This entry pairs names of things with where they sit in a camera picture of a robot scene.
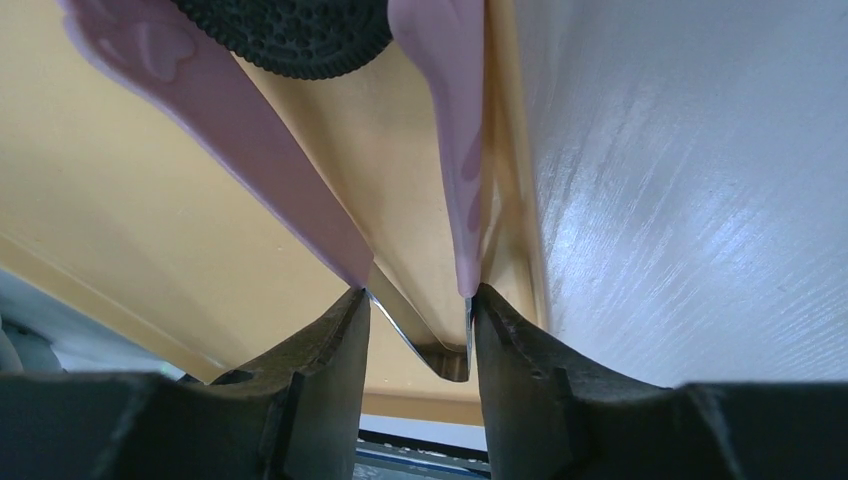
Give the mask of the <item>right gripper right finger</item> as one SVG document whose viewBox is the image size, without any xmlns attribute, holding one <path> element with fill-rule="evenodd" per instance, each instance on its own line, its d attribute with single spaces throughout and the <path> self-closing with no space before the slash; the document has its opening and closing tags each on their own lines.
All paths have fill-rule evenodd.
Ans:
<svg viewBox="0 0 848 480">
<path fill-rule="evenodd" d="M 580 354 L 493 287 L 474 298 L 496 479 L 843 479 L 843 382 L 658 387 Z"/>
</svg>

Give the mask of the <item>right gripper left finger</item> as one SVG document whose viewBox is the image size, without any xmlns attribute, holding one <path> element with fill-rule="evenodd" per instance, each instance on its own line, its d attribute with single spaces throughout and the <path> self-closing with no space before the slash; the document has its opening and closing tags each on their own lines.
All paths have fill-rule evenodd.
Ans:
<svg viewBox="0 0 848 480">
<path fill-rule="evenodd" d="M 152 373 L 5 374 L 5 479 L 349 479 L 370 306 L 323 315 L 211 384 Z"/>
</svg>

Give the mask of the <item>yellow serving tray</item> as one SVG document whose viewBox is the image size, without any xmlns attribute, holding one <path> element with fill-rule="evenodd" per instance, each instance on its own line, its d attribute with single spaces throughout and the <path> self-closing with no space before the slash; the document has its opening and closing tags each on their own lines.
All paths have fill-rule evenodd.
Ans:
<svg viewBox="0 0 848 480">
<path fill-rule="evenodd" d="M 1 267 L 204 382 L 311 322 L 345 290 L 194 137 L 93 66 L 65 1 L 1 5 Z M 505 3 L 484 5 L 481 280 L 532 322 L 541 295 Z M 466 342 L 429 85 L 390 43 L 343 76 L 241 67 L 443 341 Z M 364 409 L 478 425 L 475 363 L 436 375 L 369 299 Z"/>
</svg>

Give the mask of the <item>pink handled metal tongs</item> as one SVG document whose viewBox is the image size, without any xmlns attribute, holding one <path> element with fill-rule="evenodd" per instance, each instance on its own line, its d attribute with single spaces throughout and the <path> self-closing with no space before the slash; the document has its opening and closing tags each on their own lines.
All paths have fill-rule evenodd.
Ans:
<svg viewBox="0 0 848 480">
<path fill-rule="evenodd" d="M 376 264 L 354 220 L 241 67 L 176 1 L 65 1 L 63 25 L 96 68 L 192 135 L 347 285 L 365 291 L 436 375 L 465 382 L 473 344 L 441 340 Z M 436 117 L 458 291 L 481 280 L 484 5 L 386 1 L 393 39 L 425 77 Z"/>
</svg>

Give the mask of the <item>black round cookie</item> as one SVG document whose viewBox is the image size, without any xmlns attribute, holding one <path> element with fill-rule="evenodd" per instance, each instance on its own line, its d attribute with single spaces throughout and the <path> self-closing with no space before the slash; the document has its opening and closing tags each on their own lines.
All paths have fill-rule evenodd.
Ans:
<svg viewBox="0 0 848 480">
<path fill-rule="evenodd" d="M 177 8 L 236 56 L 300 80 L 351 73 L 392 41 L 382 0 L 178 0 Z"/>
</svg>

